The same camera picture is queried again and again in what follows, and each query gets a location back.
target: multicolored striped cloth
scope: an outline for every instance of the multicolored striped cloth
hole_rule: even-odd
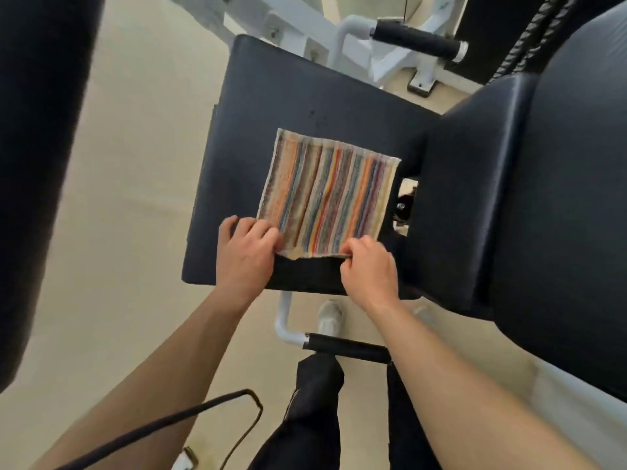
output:
[[[399,162],[279,129],[257,218],[283,233],[285,257],[341,256],[347,239],[379,235]]]

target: black handle grip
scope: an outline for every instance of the black handle grip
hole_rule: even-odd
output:
[[[437,34],[410,28],[394,21],[378,21],[374,33],[372,33],[372,39],[456,62],[461,61],[461,59],[456,58],[460,54],[462,45],[465,45],[462,41],[446,39]]]
[[[307,333],[309,340],[304,344],[304,350],[325,353],[327,355],[346,356],[357,360],[372,361],[374,363],[389,364],[392,362],[386,347],[353,341],[351,339],[333,338],[318,333]]]

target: pant leg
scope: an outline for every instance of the pant leg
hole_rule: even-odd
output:
[[[298,363],[296,390],[278,429],[249,470],[338,470],[337,399],[344,372],[334,356],[317,353]]]
[[[388,366],[390,470],[442,470],[394,365]]]

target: striped towel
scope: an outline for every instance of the striped towel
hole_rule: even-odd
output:
[[[399,163],[279,129],[257,218],[279,228],[285,257],[341,256],[347,239],[379,235]]]

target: person's right hand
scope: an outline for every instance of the person's right hand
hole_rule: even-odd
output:
[[[340,267],[349,297],[369,315],[399,302],[396,262],[383,244],[370,236],[353,237],[340,247],[350,254]]]

